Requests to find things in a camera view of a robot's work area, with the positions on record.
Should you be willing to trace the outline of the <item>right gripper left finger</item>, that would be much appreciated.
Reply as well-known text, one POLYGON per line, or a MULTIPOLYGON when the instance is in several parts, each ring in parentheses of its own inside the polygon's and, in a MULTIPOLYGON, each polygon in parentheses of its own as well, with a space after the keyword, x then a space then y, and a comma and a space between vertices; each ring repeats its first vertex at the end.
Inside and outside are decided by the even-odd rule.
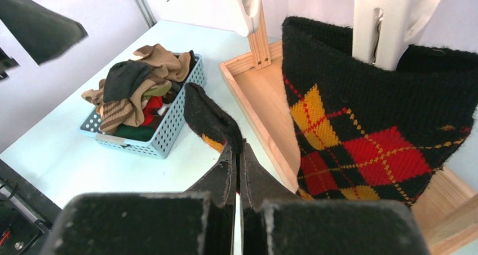
POLYGON ((236 210, 236 155, 226 144, 213 167, 187 191, 209 194, 206 231, 200 236, 203 254, 232 254, 236 210))

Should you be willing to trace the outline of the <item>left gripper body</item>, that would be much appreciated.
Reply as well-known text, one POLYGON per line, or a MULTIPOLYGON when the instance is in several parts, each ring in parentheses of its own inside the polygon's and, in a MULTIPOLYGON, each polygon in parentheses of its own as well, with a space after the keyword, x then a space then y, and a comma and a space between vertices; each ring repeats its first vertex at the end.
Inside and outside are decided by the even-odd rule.
POLYGON ((17 67, 19 64, 14 58, 9 57, 2 49, 0 49, 0 55, 1 55, 0 80, 4 80, 8 78, 8 74, 6 73, 6 71, 11 68, 17 67))

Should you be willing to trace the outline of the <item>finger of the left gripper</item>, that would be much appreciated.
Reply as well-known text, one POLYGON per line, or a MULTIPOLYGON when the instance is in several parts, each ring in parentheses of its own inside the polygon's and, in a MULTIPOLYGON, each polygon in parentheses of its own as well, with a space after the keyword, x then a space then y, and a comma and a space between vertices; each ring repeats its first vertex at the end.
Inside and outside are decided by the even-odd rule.
POLYGON ((88 36, 79 22, 33 0, 1 0, 1 21, 38 65, 57 59, 88 36))

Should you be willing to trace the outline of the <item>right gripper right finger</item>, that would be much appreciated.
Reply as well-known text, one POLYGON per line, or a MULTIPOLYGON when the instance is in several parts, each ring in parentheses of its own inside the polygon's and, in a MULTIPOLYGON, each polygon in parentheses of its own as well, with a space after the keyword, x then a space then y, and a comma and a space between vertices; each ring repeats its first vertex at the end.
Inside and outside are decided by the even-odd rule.
POLYGON ((267 254, 266 229, 262 215, 264 201, 295 200, 299 197, 263 168, 248 143, 244 144, 244 151, 238 160, 242 253, 267 254))

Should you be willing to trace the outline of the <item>red black argyle sock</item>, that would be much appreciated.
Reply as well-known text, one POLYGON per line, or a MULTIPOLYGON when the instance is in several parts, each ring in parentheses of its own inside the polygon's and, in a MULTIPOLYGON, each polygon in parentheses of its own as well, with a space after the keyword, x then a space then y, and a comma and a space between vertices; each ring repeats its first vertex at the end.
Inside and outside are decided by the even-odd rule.
POLYGON ((471 132, 476 53, 412 45, 386 71, 353 58, 351 28, 296 16, 282 52, 304 199, 411 206, 471 132))

